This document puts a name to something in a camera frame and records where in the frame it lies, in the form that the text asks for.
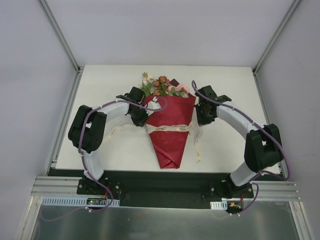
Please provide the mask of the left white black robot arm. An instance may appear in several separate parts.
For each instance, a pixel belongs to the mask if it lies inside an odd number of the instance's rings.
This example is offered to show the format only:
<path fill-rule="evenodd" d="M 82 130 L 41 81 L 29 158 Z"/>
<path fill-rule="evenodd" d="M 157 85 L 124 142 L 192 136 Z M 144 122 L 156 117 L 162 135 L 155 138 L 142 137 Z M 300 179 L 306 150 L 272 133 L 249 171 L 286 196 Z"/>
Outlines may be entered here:
<path fill-rule="evenodd" d="M 84 176 L 89 181 L 88 188 L 99 195 L 105 191 L 106 183 L 101 179 L 104 170 L 97 150 L 107 136 L 106 124 L 118 117 L 129 115 L 135 126 L 143 127 L 158 103 L 143 104 L 145 94 L 137 87 L 129 93 L 118 95 L 109 103 L 92 108 L 81 105 L 73 119 L 67 137 L 81 156 Z"/>

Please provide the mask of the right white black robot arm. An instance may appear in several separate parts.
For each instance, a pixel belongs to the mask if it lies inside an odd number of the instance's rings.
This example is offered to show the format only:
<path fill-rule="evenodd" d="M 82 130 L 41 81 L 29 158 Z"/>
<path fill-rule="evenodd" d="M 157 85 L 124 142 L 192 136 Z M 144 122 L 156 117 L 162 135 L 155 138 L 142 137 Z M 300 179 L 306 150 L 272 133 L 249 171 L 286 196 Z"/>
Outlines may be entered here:
<path fill-rule="evenodd" d="M 205 126 L 216 119 L 223 120 L 235 129 L 245 140 L 244 161 L 215 189 L 218 196 L 231 199 L 266 169 L 285 160 L 279 128 L 275 124 L 263 125 L 236 107 L 226 96 L 218 96 L 210 85 L 197 88 L 191 83 L 198 97 L 195 105 L 197 123 Z"/>

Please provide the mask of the small pink rose stem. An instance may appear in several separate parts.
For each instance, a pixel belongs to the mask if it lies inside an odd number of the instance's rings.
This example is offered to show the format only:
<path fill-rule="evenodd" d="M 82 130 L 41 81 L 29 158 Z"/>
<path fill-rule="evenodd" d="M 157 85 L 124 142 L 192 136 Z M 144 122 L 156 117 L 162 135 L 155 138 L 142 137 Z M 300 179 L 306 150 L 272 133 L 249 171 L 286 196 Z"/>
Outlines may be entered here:
<path fill-rule="evenodd" d="M 170 85 L 166 89 L 166 93 L 169 96 L 180 97 L 180 98 L 188 98 L 190 89 L 185 84 L 178 84 L 177 86 Z"/>

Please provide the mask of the white rose stem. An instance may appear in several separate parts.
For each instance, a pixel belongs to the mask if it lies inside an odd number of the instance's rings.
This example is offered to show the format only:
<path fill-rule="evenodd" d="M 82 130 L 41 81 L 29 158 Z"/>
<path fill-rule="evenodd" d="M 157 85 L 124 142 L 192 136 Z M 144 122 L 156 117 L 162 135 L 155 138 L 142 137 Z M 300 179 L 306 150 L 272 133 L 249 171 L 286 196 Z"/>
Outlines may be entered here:
<path fill-rule="evenodd" d="M 147 72 L 142 73 L 141 90 L 144 92 L 146 97 L 151 96 L 156 90 L 156 87 L 154 86 L 155 81 L 156 78 L 152 75 L 149 75 Z"/>

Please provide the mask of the orange brown rose stem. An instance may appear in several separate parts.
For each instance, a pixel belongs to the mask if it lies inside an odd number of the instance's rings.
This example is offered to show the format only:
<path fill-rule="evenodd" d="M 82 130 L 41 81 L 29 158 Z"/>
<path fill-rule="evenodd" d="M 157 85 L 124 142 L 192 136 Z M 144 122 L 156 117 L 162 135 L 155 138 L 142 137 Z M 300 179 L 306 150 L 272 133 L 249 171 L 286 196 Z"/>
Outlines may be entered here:
<path fill-rule="evenodd" d="M 168 96 L 170 80 L 166 76 L 159 76 L 158 79 L 152 82 L 153 90 L 151 91 L 152 96 Z"/>

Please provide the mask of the cream printed ribbon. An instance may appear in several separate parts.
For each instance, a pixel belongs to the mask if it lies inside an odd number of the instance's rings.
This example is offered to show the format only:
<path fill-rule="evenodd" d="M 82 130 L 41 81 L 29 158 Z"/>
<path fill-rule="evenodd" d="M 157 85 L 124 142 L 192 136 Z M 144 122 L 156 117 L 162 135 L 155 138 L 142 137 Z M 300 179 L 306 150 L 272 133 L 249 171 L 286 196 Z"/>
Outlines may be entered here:
<path fill-rule="evenodd" d="M 117 125 L 108 134 L 105 134 L 103 138 L 109 141 L 117 130 L 128 128 L 129 126 L 131 125 L 130 124 Z M 185 124 L 178 124 L 178 125 L 171 125 L 171 126 L 168 126 L 168 125 L 154 126 L 150 124 L 145 125 L 145 129 L 148 134 L 151 134 L 153 132 L 181 132 L 181 133 L 188 132 L 189 133 L 194 127 L 195 127 L 194 122 L 191 122 L 189 125 L 185 125 Z M 199 132 L 194 142 L 194 150 L 196 154 L 197 164 L 202 161 L 201 154 L 199 152 L 199 140 L 201 139 L 202 136 L 203 136 L 203 128 L 199 127 Z"/>

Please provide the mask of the dark red wrapping cloth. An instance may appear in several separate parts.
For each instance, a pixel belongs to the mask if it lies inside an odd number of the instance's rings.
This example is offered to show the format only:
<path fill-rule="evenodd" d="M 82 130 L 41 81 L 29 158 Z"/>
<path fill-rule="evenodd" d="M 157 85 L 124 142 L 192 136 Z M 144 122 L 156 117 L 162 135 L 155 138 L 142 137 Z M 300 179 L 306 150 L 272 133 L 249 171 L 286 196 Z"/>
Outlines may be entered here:
<path fill-rule="evenodd" d="M 157 80 L 158 86 L 152 96 L 145 98 L 150 103 L 154 97 L 164 110 L 152 113 L 145 123 L 158 164 L 162 169 L 178 169 L 181 166 L 187 138 L 191 130 L 196 97 L 188 87 L 175 79 L 164 82 L 164 76 Z"/>

